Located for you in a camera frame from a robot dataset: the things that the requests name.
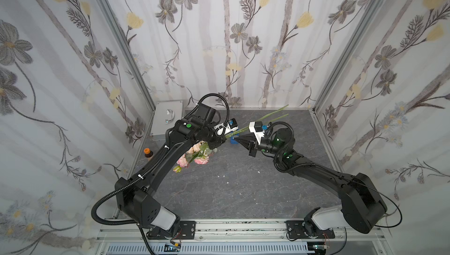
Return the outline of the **blue tape dispenser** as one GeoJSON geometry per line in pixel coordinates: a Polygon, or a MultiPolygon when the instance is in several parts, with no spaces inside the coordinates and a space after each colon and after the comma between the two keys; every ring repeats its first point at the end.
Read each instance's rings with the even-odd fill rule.
{"type": "Polygon", "coordinates": [[[231,137],[230,143],[231,143],[231,144],[235,144],[235,145],[238,144],[238,142],[236,141],[236,139],[235,139],[234,137],[231,137]]]}

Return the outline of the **pink rose bouquet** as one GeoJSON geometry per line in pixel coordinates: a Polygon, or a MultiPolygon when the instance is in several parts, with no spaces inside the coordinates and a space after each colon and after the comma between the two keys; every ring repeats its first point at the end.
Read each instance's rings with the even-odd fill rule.
{"type": "MultiPolygon", "coordinates": [[[[266,114],[265,116],[259,118],[259,121],[264,122],[266,118],[270,117],[271,115],[274,115],[276,113],[279,113],[280,111],[285,110],[289,105],[283,106],[269,114],[266,114]]],[[[274,118],[272,120],[267,121],[274,122],[276,120],[279,120],[283,117],[286,117],[286,115],[282,115],[280,117],[274,118]]],[[[232,131],[225,135],[227,139],[231,139],[232,137],[237,137],[238,134],[246,133],[249,131],[249,126],[244,127],[242,129],[237,129],[236,131],[232,131]]],[[[189,165],[194,162],[198,165],[205,165],[209,162],[210,158],[217,153],[218,149],[210,149],[207,142],[200,141],[197,144],[195,144],[193,147],[191,147],[187,152],[185,152],[176,162],[176,166],[173,168],[173,172],[180,173],[184,168],[188,168],[189,165]]]]}

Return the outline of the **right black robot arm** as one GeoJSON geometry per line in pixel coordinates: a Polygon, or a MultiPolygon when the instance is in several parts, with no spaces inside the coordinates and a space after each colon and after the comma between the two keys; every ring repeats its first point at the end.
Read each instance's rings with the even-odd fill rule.
{"type": "Polygon", "coordinates": [[[387,212],[387,205],[367,175],[338,172],[297,153],[294,134],[289,128],[281,128],[274,134],[252,132],[237,137],[236,141],[248,149],[250,156],[261,152],[272,158],[278,172],[307,179],[340,199],[339,205],[315,208],[307,214],[302,230],[309,237],[346,227],[367,234],[387,212]]]}

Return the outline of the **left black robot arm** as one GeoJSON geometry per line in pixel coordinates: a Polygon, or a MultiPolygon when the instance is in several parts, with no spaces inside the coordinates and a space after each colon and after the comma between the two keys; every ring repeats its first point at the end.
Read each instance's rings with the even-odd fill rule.
{"type": "Polygon", "coordinates": [[[225,142],[214,128],[219,124],[213,120],[216,113],[214,108],[199,104],[166,131],[165,143],[152,160],[128,180],[121,178],[116,182],[116,189],[137,182],[116,195],[118,209],[132,223],[143,229],[158,227],[171,234],[178,232],[180,217],[163,207],[154,195],[176,162],[195,144],[205,141],[215,149],[225,142]]]}

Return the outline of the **silver aluminium case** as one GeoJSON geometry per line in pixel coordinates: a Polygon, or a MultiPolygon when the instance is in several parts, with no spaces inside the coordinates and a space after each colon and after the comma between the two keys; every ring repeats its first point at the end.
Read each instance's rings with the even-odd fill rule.
{"type": "Polygon", "coordinates": [[[150,136],[155,140],[163,140],[168,129],[184,116],[183,101],[163,101],[156,104],[150,129],[150,136]]]}

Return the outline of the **brown bottle orange cap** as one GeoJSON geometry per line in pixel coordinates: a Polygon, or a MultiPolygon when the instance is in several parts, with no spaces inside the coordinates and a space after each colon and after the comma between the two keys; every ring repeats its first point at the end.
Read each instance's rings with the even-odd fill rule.
{"type": "Polygon", "coordinates": [[[144,156],[145,156],[145,158],[146,158],[148,161],[150,161],[150,160],[152,160],[152,158],[153,158],[153,156],[154,156],[154,153],[153,153],[149,148],[145,148],[145,149],[144,149],[144,156]]]}

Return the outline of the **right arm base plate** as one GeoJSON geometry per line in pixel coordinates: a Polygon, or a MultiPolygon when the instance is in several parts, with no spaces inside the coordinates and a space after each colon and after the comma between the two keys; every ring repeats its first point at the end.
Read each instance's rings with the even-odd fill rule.
{"type": "Polygon", "coordinates": [[[289,240],[335,238],[333,230],[320,230],[310,221],[286,221],[285,224],[289,240]]]}

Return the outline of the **aluminium mounting rail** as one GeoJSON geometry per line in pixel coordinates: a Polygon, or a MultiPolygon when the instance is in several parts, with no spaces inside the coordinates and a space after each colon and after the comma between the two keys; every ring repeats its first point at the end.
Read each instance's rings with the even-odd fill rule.
{"type": "MultiPolygon", "coordinates": [[[[189,243],[209,242],[287,242],[293,239],[287,236],[285,219],[196,219],[194,238],[189,243]]],[[[314,241],[327,243],[342,242],[382,242],[383,231],[373,229],[362,234],[352,228],[332,228],[334,238],[320,237],[314,241]]],[[[143,239],[135,225],[102,226],[96,243],[142,243],[143,239]]]]}

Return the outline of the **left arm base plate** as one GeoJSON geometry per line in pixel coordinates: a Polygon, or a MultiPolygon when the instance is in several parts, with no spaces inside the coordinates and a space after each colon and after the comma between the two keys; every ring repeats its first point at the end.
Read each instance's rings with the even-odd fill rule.
{"type": "Polygon", "coordinates": [[[151,228],[146,233],[149,240],[193,240],[196,233],[196,221],[179,221],[171,230],[159,227],[151,228]]]}

